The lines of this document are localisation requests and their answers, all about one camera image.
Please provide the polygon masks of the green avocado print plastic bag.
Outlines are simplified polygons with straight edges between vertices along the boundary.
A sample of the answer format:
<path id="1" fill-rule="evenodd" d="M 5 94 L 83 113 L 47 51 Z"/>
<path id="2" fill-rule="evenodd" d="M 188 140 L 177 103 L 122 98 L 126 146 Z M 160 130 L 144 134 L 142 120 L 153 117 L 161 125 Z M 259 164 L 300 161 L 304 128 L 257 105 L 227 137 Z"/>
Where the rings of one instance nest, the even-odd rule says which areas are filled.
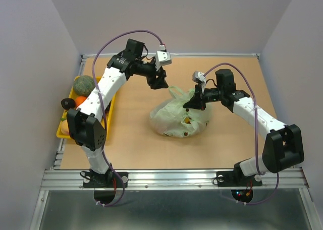
<path id="1" fill-rule="evenodd" d="M 184 108 L 194 94 L 194 89 L 184 92 L 177 86 L 170 86 L 171 98 L 159 104 L 150 112 L 149 122 L 161 135 L 186 138 L 202 133 L 212 119 L 212 107 L 205 110 Z"/>

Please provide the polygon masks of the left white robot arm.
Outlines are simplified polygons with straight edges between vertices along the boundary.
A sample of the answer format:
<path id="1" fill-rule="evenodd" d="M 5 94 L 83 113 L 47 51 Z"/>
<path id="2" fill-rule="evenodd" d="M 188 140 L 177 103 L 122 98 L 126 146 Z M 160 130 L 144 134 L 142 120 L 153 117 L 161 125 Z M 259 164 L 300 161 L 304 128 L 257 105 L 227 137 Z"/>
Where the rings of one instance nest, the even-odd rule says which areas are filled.
<path id="1" fill-rule="evenodd" d="M 163 67 L 171 64 L 172 59 L 166 46 L 161 43 L 150 62 L 144 61 L 144 49 L 143 42 L 128 39 L 126 48 L 109 60 L 101 79 L 94 82 L 94 89 L 86 100 L 67 112 L 70 137 L 85 152 L 90 164 L 89 171 L 80 173 L 85 188 L 112 187 L 116 182 L 103 147 L 107 136 L 105 110 L 117 91 L 133 75 L 144 76 L 153 90 L 168 87 Z"/>

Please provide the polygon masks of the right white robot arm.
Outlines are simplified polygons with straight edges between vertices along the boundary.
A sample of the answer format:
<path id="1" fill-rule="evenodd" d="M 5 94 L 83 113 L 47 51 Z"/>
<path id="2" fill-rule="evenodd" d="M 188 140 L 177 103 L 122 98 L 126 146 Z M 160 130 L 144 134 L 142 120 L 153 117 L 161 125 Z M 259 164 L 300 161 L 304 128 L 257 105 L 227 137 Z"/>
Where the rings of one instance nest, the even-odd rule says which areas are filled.
<path id="1" fill-rule="evenodd" d="M 220 69 L 215 75 L 216 87 L 206 88 L 205 74 L 194 72 L 195 91 L 183 107 L 205 110 L 207 103 L 219 101 L 253 126 L 256 137 L 265 139 L 262 154 L 236 163 L 233 170 L 221 173 L 217 177 L 219 186 L 244 186 L 253 181 L 255 175 L 278 173 L 304 161 L 301 130 L 297 125 L 287 125 L 275 119 L 248 93 L 238 90 L 231 70 Z"/>

